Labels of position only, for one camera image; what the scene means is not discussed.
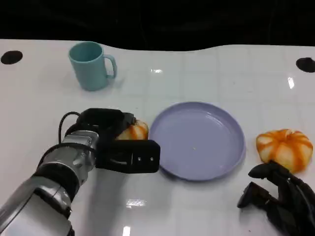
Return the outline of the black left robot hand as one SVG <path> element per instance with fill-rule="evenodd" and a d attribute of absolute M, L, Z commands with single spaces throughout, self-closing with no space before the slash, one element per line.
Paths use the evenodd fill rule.
<path fill-rule="evenodd" d="M 105 108 L 89 108 L 81 113 L 75 127 L 98 134 L 97 147 L 113 142 L 123 131 L 134 125 L 136 118 L 131 113 Z"/>

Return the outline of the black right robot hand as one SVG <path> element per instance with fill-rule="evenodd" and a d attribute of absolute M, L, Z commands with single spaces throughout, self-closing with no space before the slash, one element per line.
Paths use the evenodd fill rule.
<path fill-rule="evenodd" d="M 251 169 L 252 178 L 267 179 L 278 187 L 278 198 L 250 182 L 237 207 L 256 206 L 267 213 L 268 220 L 285 236 L 315 234 L 315 193 L 300 178 L 280 164 L 270 161 Z"/>

